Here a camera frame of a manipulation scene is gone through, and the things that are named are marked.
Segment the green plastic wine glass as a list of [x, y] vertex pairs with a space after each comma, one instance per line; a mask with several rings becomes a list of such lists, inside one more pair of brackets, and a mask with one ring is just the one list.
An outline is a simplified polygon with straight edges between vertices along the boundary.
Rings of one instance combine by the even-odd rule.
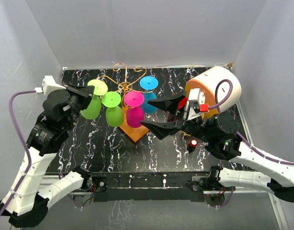
[[101, 111], [102, 103], [100, 96], [108, 92], [108, 86], [104, 81], [96, 79], [89, 81], [87, 85], [94, 86], [94, 93], [88, 107], [81, 111], [81, 115], [85, 119], [94, 120], [99, 116]]
[[124, 115], [119, 104], [121, 96], [118, 92], [107, 92], [102, 97], [102, 104], [106, 107], [106, 121], [111, 127], [119, 127], [124, 122]]

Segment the red plastic wine glass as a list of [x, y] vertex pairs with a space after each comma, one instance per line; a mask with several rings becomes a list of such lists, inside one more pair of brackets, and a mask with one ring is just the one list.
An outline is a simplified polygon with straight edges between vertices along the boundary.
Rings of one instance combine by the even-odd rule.
[[184, 112], [185, 105], [188, 99], [186, 96], [180, 96], [171, 101], [170, 106], [168, 107], [168, 118], [167, 122], [172, 122], [175, 120], [181, 120], [182, 114]]

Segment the pink plastic wine glass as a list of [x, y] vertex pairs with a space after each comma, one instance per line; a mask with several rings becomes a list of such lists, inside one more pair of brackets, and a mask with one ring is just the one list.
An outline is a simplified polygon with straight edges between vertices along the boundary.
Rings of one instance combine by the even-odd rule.
[[126, 120], [130, 127], [139, 128], [144, 120], [144, 111], [141, 108], [144, 96], [141, 92], [131, 91], [125, 95], [125, 104], [129, 107], [126, 112]]

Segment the blue plastic wine glass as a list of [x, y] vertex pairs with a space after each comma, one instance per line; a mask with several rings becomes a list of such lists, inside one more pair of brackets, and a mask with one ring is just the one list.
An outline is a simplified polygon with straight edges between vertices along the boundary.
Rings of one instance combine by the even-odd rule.
[[142, 110], [148, 114], [155, 113], [157, 108], [148, 104], [148, 101], [157, 98], [156, 94], [153, 92], [153, 90], [158, 86], [157, 78], [153, 76], [143, 77], [140, 80], [140, 86], [146, 91], [143, 93], [144, 102], [141, 105]]

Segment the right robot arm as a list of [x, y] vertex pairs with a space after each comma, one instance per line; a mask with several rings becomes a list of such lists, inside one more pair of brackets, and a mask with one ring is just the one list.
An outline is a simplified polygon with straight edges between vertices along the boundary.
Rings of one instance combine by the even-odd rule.
[[257, 149], [238, 131], [239, 125], [228, 113], [221, 112], [203, 120], [199, 109], [192, 108], [183, 94], [148, 101], [169, 113], [164, 123], [142, 121], [159, 140], [178, 131], [205, 142], [205, 149], [215, 158], [248, 166], [250, 171], [212, 166], [207, 177], [191, 179], [188, 184], [199, 191], [244, 187], [266, 191], [294, 203], [294, 162], [284, 161]]

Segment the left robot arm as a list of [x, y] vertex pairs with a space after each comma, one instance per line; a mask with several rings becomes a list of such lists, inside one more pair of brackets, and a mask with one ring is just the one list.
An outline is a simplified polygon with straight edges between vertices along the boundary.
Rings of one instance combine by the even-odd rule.
[[[13, 112], [13, 100], [26, 93], [43, 94], [43, 112], [38, 116], [27, 140], [24, 140]], [[17, 176], [7, 195], [0, 201], [0, 217], [8, 216], [16, 228], [37, 226], [49, 209], [75, 190], [88, 191], [92, 187], [91, 173], [75, 167], [57, 182], [41, 189], [39, 186], [48, 166], [61, 145], [68, 139], [80, 111], [86, 109], [94, 94], [94, 86], [67, 84], [36, 87], [15, 93], [9, 101], [9, 111], [25, 153]]]

